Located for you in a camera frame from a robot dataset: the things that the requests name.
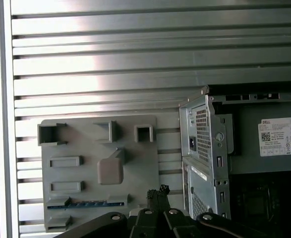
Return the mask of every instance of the aluminum panel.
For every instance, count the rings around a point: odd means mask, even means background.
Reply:
[[[181,100],[15,109],[17,117],[176,108]]]
[[[37,179],[42,177],[42,168],[40,170],[25,170],[17,172],[17,179]]]
[[[3,237],[17,237],[16,188],[22,203],[42,197],[40,178],[29,171],[40,170],[43,119],[156,115],[161,134],[177,134],[186,88],[287,80],[291,0],[0,1]],[[178,142],[160,143],[160,162],[180,161]],[[160,179],[182,189],[179,175]],[[57,235],[35,223],[21,225],[21,237]]]
[[[32,77],[14,81],[15,96],[115,90],[194,87],[206,84],[286,81],[291,66],[137,74]]]
[[[262,1],[234,1],[234,0],[12,0],[12,14],[42,14],[56,12],[87,12],[87,11],[125,11],[125,10],[160,10],[160,9],[188,9],[210,7],[269,7],[279,5],[291,5],[291,0],[262,0]]]
[[[291,8],[159,12],[12,20],[13,35],[291,24]]]
[[[136,92],[131,94],[113,93],[110,95],[69,95],[61,97],[44,97],[44,98],[28,98],[15,100],[16,108],[35,108],[35,107],[50,107],[50,106],[67,106],[67,105],[82,105],[82,104],[98,104],[110,102],[139,102],[139,101],[166,101],[180,99],[184,100],[189,94],[196,93],[198,89],[179,89],[179,90],[162,90],[160,94],[155,91]]]
[[[26,182],[17,185],[18,199],[43,199],[43,184],[42,182]]]
[[[156,135],[158,150],[180,149],[180,133],[163,133]]]
[[[35,221],[44,219],[44,208],[42,203],[19,205],[20,221]]]
[[[159,170],[160,171],[166,171],[166,170],[181,170],[181,161],[160,162],[159,163]]]
[[[14,75],[291,63],[291,47],[15,59]]]
[[[162,40],[169,42],[170,40],[180,39],[179,31],[168,32],[140,32],[140,33],[118,33],[118,34],[102,34],[102,35],[83,35],[83,36],[46,36],[46,37],[31,37],[31,38],[17,38],[12,40],[13,51],[19,51],[18,47],[36,47],[36,46],[62,46],[62,45],[83,45],[83,44],[100,44],[100,43],[139,43],[147,44],[147,41]],[[284,36],[280,39],[291,38],[291,27],[265,27],[265,28],[241,28],[241,29],[223,29],[223,30],[190,30],[182,31],[181,38],[183,40],[201,40],[210,44],[210,42],[227,42],[227,40],[242,39],[248,41],[248,37],[257,41],[257,37],[262,40],[272,39],[272,37]]]
[[[20,233],[39,233],[45,232],[44,224],[22,225],[20,226]]]
[[[17,162],[17,170],[36,170],[42,168],[41,161]]]
[[[175,162],[175,161],[181,161],[180,153],[159,155],[159,162]]]
[[[53,232],[53,233],[30,233],[30,234],[21,234],[21,238],[53,238],[60,233],[58,232]]]
[[[27,55],[48,55],[61,53],[82,53],[109,51],[136,51],[136,50],[166,50],[170,48],[224,48],[224,47],[249,47],[261,45],[291,44],[291,36],[284,39],[280,36],[257,37],[257,38],[224,38],[224,39],[199,39],[199,40],[169,40],[169,41],[147,41],[143,42],[122,42],[105,44],[86,45],[63,45],[63,46],[42,46],[42,47],[19,47],[13,48],[14,56]]]

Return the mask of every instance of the barcode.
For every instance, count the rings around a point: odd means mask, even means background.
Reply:
[[[271,141],[271,135],[269,132],[261,133],[262,141]]]

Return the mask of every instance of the blue connector strip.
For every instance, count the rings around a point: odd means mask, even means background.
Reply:
[[[64,206],[49,206],[48,209],[71,209],[71,208],[91,208],[91,207],[116,207],[124,206],[124,202],[107,203],[107,201],[82,201],[72,202]]]

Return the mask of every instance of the gray plastic block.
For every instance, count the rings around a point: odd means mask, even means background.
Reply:
[[[121,184],[123,181],[124,151],[116,150],[109,158],[98,162],[98,183]]]
[[[64,217],[64,218],[51,218],[48,221],[48,229],[51,232],[63,232],[66,231],[68,226],[71,224],[71,217]]]
[[[135,125],[134,126],[134,141],[135,142],[153,142],[153,126],[144,124],[144,125]]]
[[[67,125],[58,128],[58,140],[67,144],[42,147],[46,231],[61,230],[49,227],[51,218],[69,215],[71,229],[108,212],[129,214],[146,204],[149,189],[159,187],[155,116],[53,119],[40,126],[55,124]],[[135,142],[135,125],[147,126],[148,142]],[[107,159],[116,175],[98,168]]]
[[[113,143],[117,140],[117,134],[116,134],[116,122],[115,121],[109,121],[109,122],[95,122],[95,125],[99,125],[107,131],[108,137],[106,139],[98,139],[98,143]]]
[[[38,125],[38,145],[56,146],[66,144],[66,141],[60,141],[59,129],[65,127],[65,123],[54,123],[50,125]]]
[[[51,183],[51,193],[73,193],[80,192],[83,182],[53,182]]]
[[[80,156],[72,157],[59,157],[50,159],[50,167],[64,168],[64,167],[77,167],[82,164]]]

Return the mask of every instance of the power supply label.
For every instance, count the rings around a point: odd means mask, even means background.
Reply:
[[[291,118],[263,119],[258,130],[261,156],[291,155]]]

